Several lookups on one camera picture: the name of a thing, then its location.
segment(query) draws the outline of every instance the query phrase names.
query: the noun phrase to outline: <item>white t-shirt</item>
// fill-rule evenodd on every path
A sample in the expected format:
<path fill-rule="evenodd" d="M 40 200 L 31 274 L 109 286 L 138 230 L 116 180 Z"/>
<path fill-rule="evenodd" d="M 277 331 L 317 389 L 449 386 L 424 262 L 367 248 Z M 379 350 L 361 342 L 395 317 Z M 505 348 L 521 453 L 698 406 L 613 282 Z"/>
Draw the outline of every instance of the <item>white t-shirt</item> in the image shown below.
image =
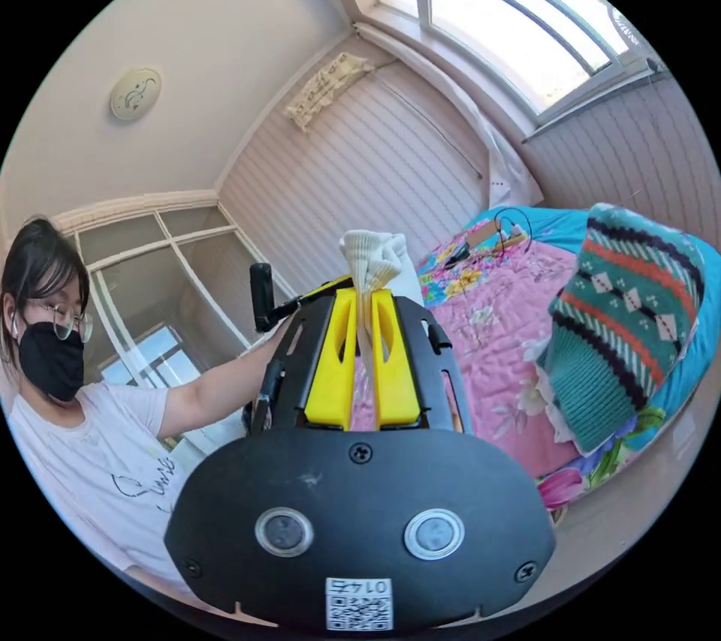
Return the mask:
<path fill-rule="evenodd" d="M 167 390 L 93 384 L 77 395 L 80 426 L 49 423 L 17 396 L 9 426 L 28 468 L 65 523 L 97 555 L 139 566 L 189 594 L 163 536 L 187 479 L 157 439 Z"/>

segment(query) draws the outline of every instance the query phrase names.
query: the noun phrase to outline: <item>cable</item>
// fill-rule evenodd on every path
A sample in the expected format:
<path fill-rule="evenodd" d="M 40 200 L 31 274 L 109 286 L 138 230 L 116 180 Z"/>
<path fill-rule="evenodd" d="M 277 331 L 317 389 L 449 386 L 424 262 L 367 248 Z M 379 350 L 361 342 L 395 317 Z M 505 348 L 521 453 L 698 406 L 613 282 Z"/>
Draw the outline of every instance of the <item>cable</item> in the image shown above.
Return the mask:
<path fill-rule="evenodd" d="M 388 85 L 380 76 L 377 76 L 376 73 L 381 68 L 386 68 L 387 66 L 391 65 L 395 61 L 390 61 L 389 63 L 384 63 L 383 65 L 378 66 L 374 71 L 371 71 L 371 75 L 374 77 L 376 81 L 378 81 L 382 86 L 384 86 L 386 89 L 388 89 L 391 93 L 396 95 L 403 103 L 405 103 L 407 106 L 410 106 L 421 118 L 423 118 L 426 123 L 428 123 L 435 131 L 436 133 L 468 164 L 468 167 L 473 171 L 473 173 L 478 177 L 479 180 L 483 179 L 483 173 L 481 173 L 478 168 L 476 168 L 473 163 L 465 156 L 465 154 L 458 148 L 458 146 L 455 145 L 455 143 L 452 143 L 448 136 L 418 107 L 416 107 L 411 101 L 406 98 L 402 93 L 399 93 L 395 88 Z"/>
<path fill-rule="evenodd" d="M 503 218 L 505 218 L 505 216 L 501 217 L 501 222 L 499 222 L 498 219 L 501 216 L 501 214 L 507 213 L 508 211 L 519 212 L 526 219 L 526 223 L 528 224 L 528 245 L 526 246 L 526 250 L 524 251 L 524 254 L 528 253 L 528 251 L 531 247 L 531 243 L 533 243 L 533 226 L 531 225 L 531 221 L 529 220 L 528 216 L 520 208 L 516 208 L 515 206 L 509 207 L 509 208 L 501 208 L 501 210 L 499 210 L 498 213 L 496 213 L 493 217 L 493 223 L 496 225 L 496 230 L 498 231 L 498 235 L 499 235 L 500 242 L 501 242 L 501 256 L 500 256 L 501 258 L 503 258 L 503 256 L 505 255 L 505 246 L 504 246 L 504 239 L 503 239 L 504 231 L 501 226 L 501 222 L 503 221 Z"/>

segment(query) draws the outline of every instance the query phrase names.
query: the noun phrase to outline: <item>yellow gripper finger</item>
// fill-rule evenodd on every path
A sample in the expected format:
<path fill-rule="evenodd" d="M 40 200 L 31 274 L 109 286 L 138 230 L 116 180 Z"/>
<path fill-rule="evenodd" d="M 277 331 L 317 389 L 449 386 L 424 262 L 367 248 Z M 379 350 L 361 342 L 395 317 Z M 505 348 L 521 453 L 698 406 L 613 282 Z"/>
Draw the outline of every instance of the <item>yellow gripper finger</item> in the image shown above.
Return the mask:
<path fill-rule="evenodd" d="M 322 286 L 318 286 L 317 288 L 314 288 L 310 292 L 306 293 L 303 298 L 312 298 L 313 296 L 321 296 L 325 291 L 329 290 L 333 286 L 337 285 L 351 285 L 351 277 L 349 275 L 342 275 L 339 278 L 336 278 L 335 281 L 329 281 L 328 283 L 324 283 Z"/>
<path fill-rule="evenodd" d="M 376 377 L 376 429 L 410 426 L 421 415 L 396 306 L 389 290 L 371 296 L 373 372 Z M 385 358 L 383 344 L 388 349 Z"/>
<path fill-rule="evenodd" d="M 351 427 L 355 372 L 357 295 L 354 288 L 336 292 L 328 330 L 306 403 L 306 419 L 318 426 Z M 345 342 L 341 360 L 340 351 Z"/>

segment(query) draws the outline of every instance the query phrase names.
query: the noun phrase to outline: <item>screw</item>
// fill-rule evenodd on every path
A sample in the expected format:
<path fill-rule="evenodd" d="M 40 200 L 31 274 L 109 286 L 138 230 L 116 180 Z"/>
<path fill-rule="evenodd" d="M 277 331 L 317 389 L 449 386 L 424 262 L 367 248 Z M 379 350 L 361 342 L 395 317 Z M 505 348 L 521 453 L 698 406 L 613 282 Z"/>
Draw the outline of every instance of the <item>screw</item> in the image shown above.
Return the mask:
<path fill-rule="evenodd" d="M 533 561 L 527 561 L 516 571 L 516 583 L 526 583 L 530 581 L 538 570 L 538 566 Z"/>
<path fill-rule="evenodd" d="M 353 444 L 348 455 L 353 463 L 368 463 L 373 457 L 373 451 L 368 444 Z"/>
<path fill-rule="evenodd" d="M 187 558 L 183 562 L 183 566 L 186 567 L 189 576 L 193 579 L 199 579 L 203 575 L 201 565 L 197 561 L 193 561 L 192 558 Z"/>

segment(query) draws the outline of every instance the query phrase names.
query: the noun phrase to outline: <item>woman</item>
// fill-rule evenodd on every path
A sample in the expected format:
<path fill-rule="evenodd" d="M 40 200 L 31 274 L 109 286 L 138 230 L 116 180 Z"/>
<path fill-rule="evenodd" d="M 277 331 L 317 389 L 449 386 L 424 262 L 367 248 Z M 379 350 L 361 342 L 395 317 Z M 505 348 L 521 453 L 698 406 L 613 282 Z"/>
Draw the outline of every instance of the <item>woman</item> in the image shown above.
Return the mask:
<path fill-rule="evenodd" d="M 226 615 L 192 594 L 165 549 L 186 474 L 159 438 L 252 402 L 282 334 L 184 386 L 83 386 L 89 276 L 49 221 L 35 219 L 18 233 L 0 291 L 2 360 L 18 388 L 8 423 L 48 499 L 80 540 L 121 572 Z"/>

